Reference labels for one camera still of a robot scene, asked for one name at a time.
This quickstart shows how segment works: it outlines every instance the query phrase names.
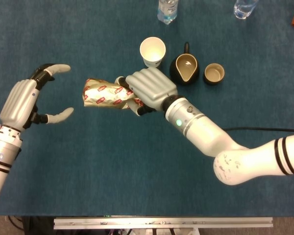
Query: white paper cup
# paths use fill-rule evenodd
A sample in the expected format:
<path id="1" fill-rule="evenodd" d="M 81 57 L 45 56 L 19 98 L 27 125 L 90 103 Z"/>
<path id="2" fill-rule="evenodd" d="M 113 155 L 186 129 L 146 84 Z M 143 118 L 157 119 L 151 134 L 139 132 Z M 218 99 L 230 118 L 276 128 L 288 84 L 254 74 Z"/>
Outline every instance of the white paper cup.
<path id="1" fill-rule="evenodd" d="M 150 37 L 143 40 L 139 51 L 147 67 L 158 67 L 166 54 L 166 45 L 160 38 Z"/>

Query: white robotic arm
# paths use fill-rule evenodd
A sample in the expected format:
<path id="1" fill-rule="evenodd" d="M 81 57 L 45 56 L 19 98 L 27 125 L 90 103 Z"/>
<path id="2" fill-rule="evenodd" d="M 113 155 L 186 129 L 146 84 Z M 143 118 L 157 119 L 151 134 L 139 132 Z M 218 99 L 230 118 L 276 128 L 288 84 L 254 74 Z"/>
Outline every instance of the white robotic arm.
<path id="1" fill-rule="evenodd" d="M 177 95 L 176 86 L 158 69 L 135 72 L 121 84 L 128 86 L 148 110 L 164 111 L 166 120 L 203 154 L 216 157 L 214 171 L 223 183 L 236 185 L 262 175 L 294 174 L 294 136 L 247 149 Z"/>
<path id="2" fill-rule="evenodd" d="M 48 81 L 54 80 L 52 76 L 70 69 L 68 65 L 42 65 L 29 79 L 16 83 L 11 90 L 0 114 L 0 191 L 15 158 L 21 151 L 21 132 L 29 128 L 33 122 L 57 123 L 65 120 L 73 112 L 73 108 L 68 108 L 55 116 L 39 115 L 36 106 L 40 90 Z"/>

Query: robotic hand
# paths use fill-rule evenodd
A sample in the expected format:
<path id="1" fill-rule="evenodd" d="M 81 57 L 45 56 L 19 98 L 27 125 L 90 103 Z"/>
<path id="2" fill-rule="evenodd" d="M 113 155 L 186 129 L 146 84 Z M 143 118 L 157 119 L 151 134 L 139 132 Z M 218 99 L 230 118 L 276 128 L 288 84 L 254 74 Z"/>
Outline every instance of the robotic hand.
<path id="1" fill-rule="evenodd" d="M 294 136 L 247 149 L 178 95 L 176 86 L 158 69 L 135 72 L 120 84 L 129 87 L 145 104 L 141 115 L 165 112 L 166 120 L 203 154 L 216 157 L 214 171 L 223 183 L 236 185 L 261 175 L 294 174 Z"/>
<path id="2" fill-rule="evenodd" d="M 58 123 L 68 118 L 73 108 L 57 115 L 39 115 L 36 101 L 42 87 L 53 81 L 58 72 L 67 72 L 68 65 L 45 64 L 40 66 L 29 79 L 15 84 L 0 114 L 0 190 L 12 164 L 21 151 L 20 134 L 32 123 Z"/>

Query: plastic water bottle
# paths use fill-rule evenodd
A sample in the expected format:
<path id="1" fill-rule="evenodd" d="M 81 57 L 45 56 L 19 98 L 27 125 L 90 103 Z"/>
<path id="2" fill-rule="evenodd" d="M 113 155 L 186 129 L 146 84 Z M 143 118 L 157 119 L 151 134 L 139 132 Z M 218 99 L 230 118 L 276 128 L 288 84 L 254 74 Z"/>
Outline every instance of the plastic water bottle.
<path id="1" fill-rule="evenodd" d="M 178 0 L 159 0 L 158 19 L 170 24 L 177 16 Z"/>
<path id="2" fill-rule="evenodd" d="M 246 19 L 254 10 L 259 0 L 236 0 L 234 15 L 239 19 Z"/>

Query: floor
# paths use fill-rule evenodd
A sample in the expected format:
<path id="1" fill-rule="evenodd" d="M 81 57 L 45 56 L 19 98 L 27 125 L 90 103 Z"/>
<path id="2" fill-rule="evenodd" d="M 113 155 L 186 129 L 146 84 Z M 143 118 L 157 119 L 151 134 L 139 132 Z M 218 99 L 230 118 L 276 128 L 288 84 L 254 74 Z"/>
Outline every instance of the floor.
<path id="1" fill-rule="evenodd" d="M 200 235 L 294 235 L 294 218 L 280 217 L 273 219 L 273 228 L 247 229 L 200 229 Z M 0 216 L 0 235 L 23 235 L 24 233 L 11 224 L 5 216 Z"/>

